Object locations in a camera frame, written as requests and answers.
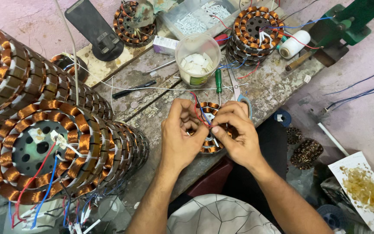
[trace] screwdriver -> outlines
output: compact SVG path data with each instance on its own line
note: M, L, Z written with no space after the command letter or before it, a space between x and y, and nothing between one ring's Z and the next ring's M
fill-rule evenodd
M220 93L221 93L221 70L216 69L216 72L214 73L216 77L216 93L219 94L219 106L221 105L220 101Z

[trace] green handle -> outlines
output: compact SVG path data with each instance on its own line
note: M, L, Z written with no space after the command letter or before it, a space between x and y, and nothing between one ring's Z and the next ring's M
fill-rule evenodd
M221 93L221 70L216 69L216 93Z

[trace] cardboard box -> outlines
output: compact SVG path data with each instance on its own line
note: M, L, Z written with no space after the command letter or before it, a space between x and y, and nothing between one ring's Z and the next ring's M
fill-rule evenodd
M153 41L154 51L164 55L175 56L175 48L178 42L166 37L155 36Z

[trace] white thread spool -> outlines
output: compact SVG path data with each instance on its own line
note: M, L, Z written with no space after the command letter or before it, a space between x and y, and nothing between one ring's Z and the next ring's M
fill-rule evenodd
M293 36L304 44L308 44L310 42L310 39L311 39L309 33L304 31L304 30L298 31ZM281 47L279 47L279 53L284 58L290 59L294 55L296 55L300 50L302 50L303 48L304 48L303 44L299 43L297 40L290 37L288 40L286 40L281 45Z

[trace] scissor handle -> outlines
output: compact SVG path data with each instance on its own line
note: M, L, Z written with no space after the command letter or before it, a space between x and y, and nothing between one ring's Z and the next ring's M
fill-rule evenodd
M249 119L252 119L252 104L247 97L244 97L242 94L239 95L238 102L243 102L248 105Z

